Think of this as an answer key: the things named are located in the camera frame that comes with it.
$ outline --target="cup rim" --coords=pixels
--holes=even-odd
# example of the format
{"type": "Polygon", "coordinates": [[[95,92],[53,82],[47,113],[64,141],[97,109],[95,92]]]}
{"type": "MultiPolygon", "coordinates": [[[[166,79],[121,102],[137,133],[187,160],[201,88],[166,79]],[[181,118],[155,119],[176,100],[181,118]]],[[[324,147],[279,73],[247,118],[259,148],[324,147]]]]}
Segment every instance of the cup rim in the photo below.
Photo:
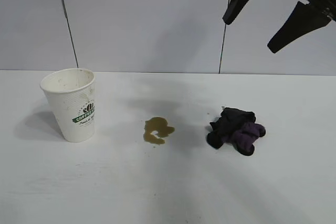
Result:
{"type": "Polygon", "coordinates": [[[88,86],[92,85],[94,83],[94,81],[96,80],[96,75],[93,71],[89,70],[89,69],[85,69],[85,68],[67,68],[67,69],[62,69],[62,70],[59,70],[59,71],[56,71],[56,72],[53,72],[53,73],[50,73],[48,74],[47,76],[45,76],[42,81],[40,82],[40,88],[44,91],[44,92],[47,92],[47,93],[51,93],[51,94],[68,94],[68,93],[73,93],[73,92],[77,92],[77,91],[80,91],[82,89],[85,89],[87,88],[88,86]],[[69,70],[83,70],[83,71],[87,71],[87,72],[90,72],[92,75],[93,75],[93,78],[92,80],[80,87],[80,88],[76,88],[76,89],[71,89],[71,90],[65,90],[65,91],[51,91],[51,90],[48,90],[46,88],[43,87],[42,83],[47,79],[49,78],[50,76],[53,76],[54,74],[57,74],[57,73],[60,73],[60,72],[65,72],[65,71],[69,71],[69,70]]]}

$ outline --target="black cloth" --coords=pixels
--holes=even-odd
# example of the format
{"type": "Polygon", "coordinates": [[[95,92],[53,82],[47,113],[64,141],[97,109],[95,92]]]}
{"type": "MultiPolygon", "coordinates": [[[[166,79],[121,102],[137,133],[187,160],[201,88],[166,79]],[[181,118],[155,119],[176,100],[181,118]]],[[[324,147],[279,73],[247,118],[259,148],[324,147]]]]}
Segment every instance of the black cloth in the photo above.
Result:
{"type": "Polygon", "coordinates": [[[234,108],[225,108],[221,117],[216,122],[211,122],[213,129],[207,136],[207,143],[215,149],[219,149],[224,143],[222,137],[231,136],[247,122],[255,122],[256,117],[253,112],[246,112],[234,108]]]}

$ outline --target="purple cloth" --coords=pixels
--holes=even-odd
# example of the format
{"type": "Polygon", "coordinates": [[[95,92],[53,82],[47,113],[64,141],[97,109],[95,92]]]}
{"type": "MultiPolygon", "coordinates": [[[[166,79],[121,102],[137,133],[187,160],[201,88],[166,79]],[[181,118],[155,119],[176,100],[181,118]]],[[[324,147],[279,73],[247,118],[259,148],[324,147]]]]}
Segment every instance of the purple cloth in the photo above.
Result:
{"type": "Polygon", "coordinates": [[[233,134],[223,136],[222,142],[236,144],[241,154],[249,156],[254,152],[253,143],[265,134],[266,130],[261,124],[248,122],[233,134]]]}

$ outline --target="white wall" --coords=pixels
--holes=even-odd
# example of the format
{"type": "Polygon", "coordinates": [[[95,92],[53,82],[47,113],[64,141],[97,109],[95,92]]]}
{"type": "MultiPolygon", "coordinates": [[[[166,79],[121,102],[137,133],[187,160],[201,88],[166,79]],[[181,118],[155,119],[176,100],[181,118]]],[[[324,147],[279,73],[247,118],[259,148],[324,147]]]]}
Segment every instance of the white wall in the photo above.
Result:
{"type": "Polygon", "coordinates": [[[81,67],[218,72],[227,0],[65,0],[81,67]]]}
{"type": "MultiPolygon", "coordinates": [[[[335,75],[335,22],[277,54],[267,48],[297,1],[251,0],[227,27],[221,72],[335,75]]],[[[218,72],[227,0],[65,2],[80,67],[218,72]]],[[[0,0],[0,6],[0,69],[76,66],[61,0],[0,0]]]]}
{"type": "Polygon", "coordinates": [[[0,69],[75,66],[60,0],[0,0],[0,69]]]}
{"type": "Polygon", "coordinates": [[[298,0],[250,0],[227,26],[222,73],[336,74],[336,23],[273,54],[267,47],[298,0]]]}

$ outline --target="robotic arm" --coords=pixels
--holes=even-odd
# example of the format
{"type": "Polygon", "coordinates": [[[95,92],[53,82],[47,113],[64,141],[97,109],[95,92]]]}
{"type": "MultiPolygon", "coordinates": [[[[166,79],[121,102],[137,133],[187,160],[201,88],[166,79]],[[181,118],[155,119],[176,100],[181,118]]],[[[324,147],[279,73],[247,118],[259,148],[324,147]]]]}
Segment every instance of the robotic arm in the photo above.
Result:
{"type": "MultiPolygon", "coordinates": [[[[230,0],[223,20],[231,24],[249,0],[230,0]]],[[[297,38],[336,21],[336,0],[307,0],[298,2],[293,12],[268,43],[268,48],[276,53],[297,38]]]]}

